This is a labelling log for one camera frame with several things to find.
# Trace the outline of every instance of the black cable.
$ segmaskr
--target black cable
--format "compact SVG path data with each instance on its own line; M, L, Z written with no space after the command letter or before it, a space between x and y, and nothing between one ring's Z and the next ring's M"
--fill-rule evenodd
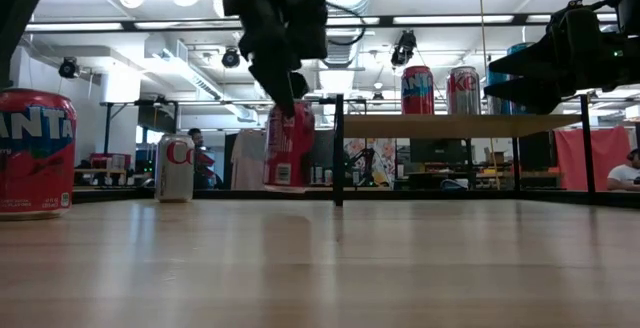
M345 13L349 13L349 14L353 15L354 17L359 18L360 22L362 22L362 24L364 24L364 25L367 24L367 22L365 22L364 18L360 14L356 13L355 11L353 11L353 10L347 8L347 7L343 7L341 5L338 5L338 4L335 4L335 3L331 3L331 2L327 2L327 5L329 7L331 7L331 8L341 10L341 11L343 11ZM354 40L352 40L350 42L336 42L334 40L329 39L329 43L331 43L333 45L337 45L337 46L351 46L351 45L354 45L354 44L358 43L359 41L361 41L362 38L364 38L364 35L365 35L366 31L367 31L367 28L363 27L362 30L360 31L360 34Z

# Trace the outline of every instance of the computer monitor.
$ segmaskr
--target computer monitor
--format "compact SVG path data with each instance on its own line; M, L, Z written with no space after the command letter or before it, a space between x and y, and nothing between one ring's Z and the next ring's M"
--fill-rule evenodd
M411 139L410 156L414 163L462 164L467 151L460 139Z

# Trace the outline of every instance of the silver soda can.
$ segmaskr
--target silver soda can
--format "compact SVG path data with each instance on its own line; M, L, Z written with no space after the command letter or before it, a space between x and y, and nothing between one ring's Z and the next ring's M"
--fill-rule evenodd
M165 134L156 154L156 199L188 202L193 198L194 144L191 137Z
M447 103L449 114L481 114L480 76L475 68L451 70L447 79Z

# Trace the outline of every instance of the white t-shirt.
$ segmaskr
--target white t-shirt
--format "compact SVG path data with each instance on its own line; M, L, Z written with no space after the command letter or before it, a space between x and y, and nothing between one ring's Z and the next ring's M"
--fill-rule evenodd
M640 177L640 169L635 169L633 167L629 167L626 164L619 165L609 172L609 179L615 179L618 182L622 183L631 183Z

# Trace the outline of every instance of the colorful artwork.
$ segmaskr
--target colorful artwork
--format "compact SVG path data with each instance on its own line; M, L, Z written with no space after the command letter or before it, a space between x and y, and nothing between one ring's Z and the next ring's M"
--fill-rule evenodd
M373 148L373 178L376 184L392 185L396 176L396 141L391 138L368 138L365 144L363 138L345 138L344 150L353 157L364 148ZM359 159L354 169L364 171L364 159Z

